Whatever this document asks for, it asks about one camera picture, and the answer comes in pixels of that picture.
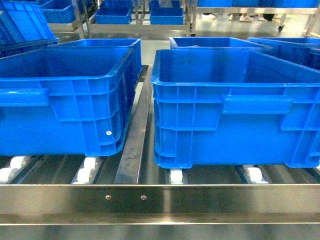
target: gray floor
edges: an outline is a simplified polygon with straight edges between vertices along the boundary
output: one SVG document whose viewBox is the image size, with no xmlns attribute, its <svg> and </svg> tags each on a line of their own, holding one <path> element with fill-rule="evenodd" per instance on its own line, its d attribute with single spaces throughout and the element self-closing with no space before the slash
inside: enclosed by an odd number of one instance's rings
<svg viewBox="0 0 320 240">
<path fill-rule="evenodd" d="M 228 16 L 204 20 L 199 36 L 301 37 L 308 16 L 288 18 L 282 33 L 279 23 L 228 21 Z M 156 50 L 169 49 L 167 35 L 142 36 L 142 63 L 152 65 Z M 317 240 L 320 225 L 137 225 L 137 226 L 20 226 L 0 227 L 0 240 Z"/>
</svg>

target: metal rail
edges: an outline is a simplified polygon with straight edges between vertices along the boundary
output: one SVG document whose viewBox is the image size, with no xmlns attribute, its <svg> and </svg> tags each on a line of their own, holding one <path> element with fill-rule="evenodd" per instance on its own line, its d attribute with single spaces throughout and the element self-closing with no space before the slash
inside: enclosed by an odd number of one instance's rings
<svg viewBox="0 0 320 240">
<path fill-rule="evenodd" d="M 139 80 L 123 152 L 99 159 L 89 184 L 71 184 L 83 155 L 31 159 L 0 185 L 0 225 L 320 224 L 318 169 L 258 166 L 270 184 L 250 184 L 246 167 L 195 166 L 170 185 L 153 161 L 151 71 Z M 9 161 L 0 157 L 0 168 Z"/>
</svg>

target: shoe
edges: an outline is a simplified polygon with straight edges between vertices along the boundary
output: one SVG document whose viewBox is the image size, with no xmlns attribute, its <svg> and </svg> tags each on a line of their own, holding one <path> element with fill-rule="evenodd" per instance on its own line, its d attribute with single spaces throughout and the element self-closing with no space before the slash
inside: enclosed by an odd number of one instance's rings
<svg viewBox="0 0 320 240">
<path fill-rule="evenodd" d="M 241 15 L 241 17 L 240 17 L 240 22 L 252 22 L 254 19 L 252 18 L 252 17 L 250 17 L 250 16 L 243 16 L 243 15 Z"/>
<path fill-rule="evenodd" d="M 276 14 L 276 15 L 274 15 L 274 19 L 280 19 L 282 17 L 282 14 Z"/>
<path fill-rule="evenodd" d="M 213 20 L 213 19 L 216 19 L 217 16 L 215 16 L 213 14 L 209 14 L 209 15 L 202 14 L 202 18 L 203 19 L 211 19 L 211 20 Z"/>
<path fill-rule="evenodd" d="M 262 15 L 258 16 L 258 21 L 267 22 L 268 20 L 265 19 Z"/>
</svg>

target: stainless steel rack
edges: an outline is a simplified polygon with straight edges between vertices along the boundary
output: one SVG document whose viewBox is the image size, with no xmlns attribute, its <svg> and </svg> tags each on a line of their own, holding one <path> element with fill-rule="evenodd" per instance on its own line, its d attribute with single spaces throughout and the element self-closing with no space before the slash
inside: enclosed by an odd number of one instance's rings
<svg viewBox="0 0 320 240">
<path fill-rule="evenodd" d="M 83 155 L 32 157 L 0 185 L 0 225 L 319 224 L 318 169 L 257 166 L 269 184 L 251 184 L 243 166 L 195 166 L 182 184 L 153 162 L 152 66 L 136 87 L 122 152 L 100 158 L 90 184 L 71 184 Z M 0 168 L 10 157 L 0 157 Z"/>
<path fill-rule="evenodd" d="M 184 8 L 184 24 L 183 25 L 151 25 L 150 20 L 147 19 L 149 12 L 146 11 L 146 0 L 140 1 L 140 6 L 134 7 L 135 16 L 131 24 L 96 24 L 95 15 L 89 20 L 89 28 L 92 34 L 163 34 L 163 33 L 178 33 L 182 35 L 189 35 L 190 33 L 190 14 L 189 14 L 189 0 L 183 0 Z"/>
</svg>

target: plastic crate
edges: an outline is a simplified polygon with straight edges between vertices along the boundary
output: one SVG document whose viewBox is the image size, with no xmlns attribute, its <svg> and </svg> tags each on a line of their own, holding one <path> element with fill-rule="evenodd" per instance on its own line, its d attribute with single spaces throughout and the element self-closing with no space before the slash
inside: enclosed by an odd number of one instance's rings
<svg viewBox="0 0 320 240">
<path fill-rule="evenodd" d="M 142 71 L 141 61 L 141 39 L 138 38 L 109 38 L 109 39 L 82 39 L 78 41 L 67 42 L 54 45 L 54 47 L 77 47 L 77 48 L 95 48 L 95 47 L 123 47 L 132 48 L 135 61 L 134 76 L 138 80 Z"/>
<path fill-rule="evenodd" d="M 317 8 L 319 0 L 274 0 L 274 8 Z"/>
<path fill-rule="evenodd" d="M 127 7 L 100 8 L 95 14 L 97 24 L 129 24 L 130 9 Z"/>
<path fill-rule="evenodd" d="M 0 155 L 109 156 L 135 96 L 131 48 L 46 48 L 0 59 Z"/>
<path fill-rule="evenodd" d="M 38 41 L 28 41 L 23 43 L 15 43 L 0 46 L 0 58 L 8 57 L 16 54 L 22 54 L 38 49 L 43 49 L 47 46 L 55 45 L 59 41 L 59 38 L 38 40 Z"/>
<path fill-rule="evenodd" d="M 319 165 L 318 70 L 243 49 L 159 50 L 151 82 L 162 168 Z"/>
<path fill-rule="evenodd" d="M 199 7 L 231 7 L 233 0 L 198 0 Z"/>
<path fill-rule="evenodd" d="M 245 48 L 272 51 L 273 48 L 233 37 L 169 37 L 171 49 Z"/>
<path fill-rule="evenodd" d="M 159 7 L 150 10 L 152 25 L 183 25 L 184 10 L 178 7 Z"/>
<path fill-rule="evenodd" d="M 51 0 L 41 6 L 45 19 L 51 24 L 69 24 L 76 20 L 70 0 Z"/>
<path fill-rule="evenodd" d="M 307 64 L 310 49 L 320 47 L 320 38 L 311 37 L 250 37 L 248 40 L 273 47 L 273 56 L 302 65 Z"/>
<path fill-rule="evenodd" d="M 233 7 L 258 7 L 260 0 L 233 0 Z"/>
<path fill-rule="evenodd" d="M 264 8 L 271 8 L 275 0 L 260 0 L 259 6 Z"/>
<path fill-rule="evenodd" d="M 100 8 L 129 8 L 133 9 L 132 0 L 104 0 Z"/>
<path fill-rule="evenodd" d="M 0 45 L 55 39 L 36 4 L 0 1 Z"/>
</svg>

